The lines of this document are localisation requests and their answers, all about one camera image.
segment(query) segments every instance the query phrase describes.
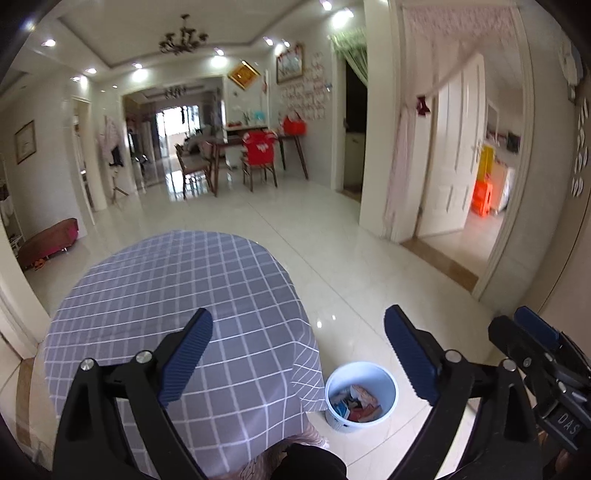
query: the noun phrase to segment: lace curtain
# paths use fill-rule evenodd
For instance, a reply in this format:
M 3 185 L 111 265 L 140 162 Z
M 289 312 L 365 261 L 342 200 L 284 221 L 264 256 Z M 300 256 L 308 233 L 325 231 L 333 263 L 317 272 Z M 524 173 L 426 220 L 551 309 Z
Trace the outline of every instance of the lace curtain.
M 406 7 L 403 17 L 407 61 L 384 209 L 388 235 L 406 199 L 417 115 L 430 113 L 424 98 L 434 96 L 459 74 L 486 42 L 515 37 L 510 7 Z

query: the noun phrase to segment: green curtain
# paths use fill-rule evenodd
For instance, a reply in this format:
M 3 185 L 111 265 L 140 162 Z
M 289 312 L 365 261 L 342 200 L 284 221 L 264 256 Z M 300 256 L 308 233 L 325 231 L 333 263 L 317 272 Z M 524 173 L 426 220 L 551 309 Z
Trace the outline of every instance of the green curtain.
M 357 28 L 336 35 L 330 39 L 334 45 L 336 54 L 344 58 L 349 66 L 363 82 L 368 85 L 368 49 L 365 39 L 365 29 Z

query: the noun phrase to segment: wall decoration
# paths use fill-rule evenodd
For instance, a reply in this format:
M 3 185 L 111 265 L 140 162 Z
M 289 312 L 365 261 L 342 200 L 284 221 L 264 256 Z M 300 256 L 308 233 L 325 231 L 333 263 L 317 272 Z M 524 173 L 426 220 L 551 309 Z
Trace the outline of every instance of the wall decoration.
M 35 120 L 30 121 L 14 134 L 14 142 L 17 152 L 17 164 L 29 158 L 37 151 Z
M 570 194 L 573 198 L 581 196 L 584 189 L 584 180 L 582 177 L 582 171 L 587 166 L 589 161 L 589 147 L 585 144 L 585 120 L 589 116 L 589 107 L 587 105 L 587 99 L 583 98 L 583 105 L 579 112 L 578 121 L 578 134 L 577 134 L 577 154 L 574 158 L 574 176 L 572 178 L 570 186 Z
M 324 120 L 326 103 L 330 94 L 326 86 L 322 53 L 311 58 L 311 68 L 304 71 L 303 77 L 280 87 L 281 103 L 288 114 L 297 112 L 306 121 Z
M 252 82 L 260 75 L 247 61 L 242 63 L 228 74 L 228 78 L 233 80 L 242 90 L 246 90 Z
M 277 85 L 303 76 L 304 46 L 289 48 L 277 57 Z

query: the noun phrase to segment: white trash bin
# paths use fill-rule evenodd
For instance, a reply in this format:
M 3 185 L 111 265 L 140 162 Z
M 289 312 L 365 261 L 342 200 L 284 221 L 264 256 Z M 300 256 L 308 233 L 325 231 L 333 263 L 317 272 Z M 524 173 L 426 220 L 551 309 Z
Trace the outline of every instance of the white trash bin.
M 382 415 L 367 423 L 346 420 L 330 404 L 330 398 L 351 385 L 361 385 L 375 398 L 382 407 Z M 324 397 L 328 410 L 324 412 L 326 421 L 337 432 L 350 433 L 368 429 L 383 422 L 398 403 L 398 384 L 396 379 L 384 367 L 371 362 L 353 362 L 338 367 L 326 381 Z

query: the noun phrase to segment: tripod stand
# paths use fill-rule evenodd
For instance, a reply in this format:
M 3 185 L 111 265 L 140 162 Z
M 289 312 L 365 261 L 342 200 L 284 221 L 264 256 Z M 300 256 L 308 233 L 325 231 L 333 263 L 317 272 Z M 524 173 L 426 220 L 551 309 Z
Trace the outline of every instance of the tripod stand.
M 113 179 L 113 193 L 111 196 L 111 203 L 115 204 L 117 202 L 117 192 L 122 193 L 123 195 L 125 195 L 126 197 L 129 196 L 129 193 L 127 193 L 124 190 L 121 190 L 118 186 L 117 186 L 117 177 L 119 176 L 119 168 L 115 167 L 113 169 L 111 178 Z

